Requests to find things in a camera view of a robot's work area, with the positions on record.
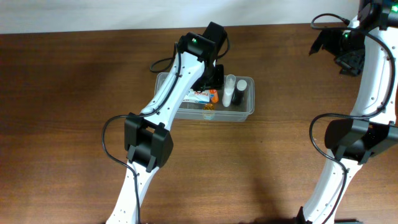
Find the orange tablet tube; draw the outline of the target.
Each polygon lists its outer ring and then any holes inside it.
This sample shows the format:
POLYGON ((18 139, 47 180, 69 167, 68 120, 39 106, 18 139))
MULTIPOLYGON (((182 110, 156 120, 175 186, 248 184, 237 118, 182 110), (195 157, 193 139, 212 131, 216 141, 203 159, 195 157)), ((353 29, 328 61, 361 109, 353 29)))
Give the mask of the orange tablet tube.
POLYGON ((217 90, 209 90, 210 100, 212 103, 217 103, 219 101, 217 90))

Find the white spray bottle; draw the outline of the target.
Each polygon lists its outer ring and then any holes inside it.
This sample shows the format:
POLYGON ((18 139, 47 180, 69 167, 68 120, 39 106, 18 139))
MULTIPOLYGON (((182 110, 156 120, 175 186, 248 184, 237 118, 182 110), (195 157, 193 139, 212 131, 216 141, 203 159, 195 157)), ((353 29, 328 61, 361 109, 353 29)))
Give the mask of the white spray bottle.
POLYGON ((229 107, 232 102, 235 84, 236 84, 236 77, 233 74, 227 75, 224 82, 223 97, 222 97, 222 104, 226 108, 229 107))

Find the white blue medicine box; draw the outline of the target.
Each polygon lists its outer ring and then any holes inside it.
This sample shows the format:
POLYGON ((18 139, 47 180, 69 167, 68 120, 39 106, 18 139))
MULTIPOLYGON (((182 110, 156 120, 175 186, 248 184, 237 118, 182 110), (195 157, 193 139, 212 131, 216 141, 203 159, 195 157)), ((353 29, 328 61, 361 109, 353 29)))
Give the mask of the white blue medicine box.
POLYGON ((210 92, 208 90, 194 91, 190 89, 188 90, 187 94, 184 96, 183 102, 207 104, 210 102, 210 92))

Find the dark bottle white cap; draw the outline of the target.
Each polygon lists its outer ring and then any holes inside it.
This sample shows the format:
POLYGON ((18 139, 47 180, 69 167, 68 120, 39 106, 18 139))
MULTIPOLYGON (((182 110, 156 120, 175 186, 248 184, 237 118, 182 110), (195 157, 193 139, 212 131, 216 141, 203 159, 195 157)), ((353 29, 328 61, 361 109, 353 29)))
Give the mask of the dark bottle white cap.
POLYGON ((232 98, 232 104, 234 105, 240 105, 242 100, 243 100, 243 96, 244 96, 244 91, 247 88, 247 82, 245 80, 239 80, 236 84, 236 87, 234 89, 234 93, 233 93, 233 98, 232 98))

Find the small gold-lid balm jar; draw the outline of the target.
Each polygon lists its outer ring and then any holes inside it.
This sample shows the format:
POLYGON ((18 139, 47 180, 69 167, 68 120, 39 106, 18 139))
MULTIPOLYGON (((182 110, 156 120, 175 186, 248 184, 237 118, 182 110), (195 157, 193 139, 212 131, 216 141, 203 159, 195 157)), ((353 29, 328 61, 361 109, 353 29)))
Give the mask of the small gold-lid balm jar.
POLYGON ((215 106, 211 103, 203 107, 203 118, 205 120, 212 120, 215 117, 215 106))

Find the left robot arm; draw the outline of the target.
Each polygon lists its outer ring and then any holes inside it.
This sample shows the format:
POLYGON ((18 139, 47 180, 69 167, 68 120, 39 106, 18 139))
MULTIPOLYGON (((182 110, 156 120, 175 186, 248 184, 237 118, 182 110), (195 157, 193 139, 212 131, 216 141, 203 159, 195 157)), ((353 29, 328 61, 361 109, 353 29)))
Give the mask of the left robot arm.
POLYGON ((127 161, 117 160, 126 175, 115 208, 106 223, 140 223, 141 204, 156 172, 165 165, 174 143, 170 134, 177 110, 189 90, 217 90, 223 86, 219 51, 229 39, 224 27, 209 23, 201 35, 189 32, 174 45, 168 75, 139 114, 124 119, 127 161))

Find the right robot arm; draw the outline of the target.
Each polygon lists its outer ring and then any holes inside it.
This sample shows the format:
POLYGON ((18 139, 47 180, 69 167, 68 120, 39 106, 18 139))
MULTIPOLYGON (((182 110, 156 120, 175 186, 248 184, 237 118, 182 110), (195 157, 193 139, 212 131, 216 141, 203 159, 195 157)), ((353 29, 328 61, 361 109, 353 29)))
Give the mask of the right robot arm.
POLYGON ((369 158, 397 144, 397 1, 360 1, 357 15, 343 27, 320 27, 309 53, 334 55, 341 73, 361 76, 349 115, 331 113, 325 132, 326 159, 310 199, 296 223, 334 223, 336 210, 355 174, 369 158))

